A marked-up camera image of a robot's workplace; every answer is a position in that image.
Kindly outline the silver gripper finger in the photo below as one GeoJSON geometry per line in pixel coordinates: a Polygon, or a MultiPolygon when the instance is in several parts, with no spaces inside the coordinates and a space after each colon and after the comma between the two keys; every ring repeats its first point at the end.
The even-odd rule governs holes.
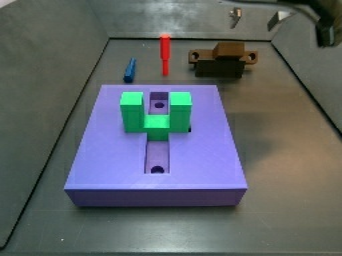
{"type": "Polygon", "coordinates": [[[289,11],[277,11],[267,22],[267,30],[271,31],[275,28],[275,26],[281,22],[283,22],[290,16],[291,16],[291,13],[289,11]]]}

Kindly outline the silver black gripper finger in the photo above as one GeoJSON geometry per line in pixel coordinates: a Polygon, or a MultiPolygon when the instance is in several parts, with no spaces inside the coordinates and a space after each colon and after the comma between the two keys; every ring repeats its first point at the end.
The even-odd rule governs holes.
{"type": "Polygon", "coordinates": [[[233,10],[230,11],[230,18],[231,18],[230,28],[234,29],[242,18],[242,9],[239,7],[234,7],[233,10]]]}

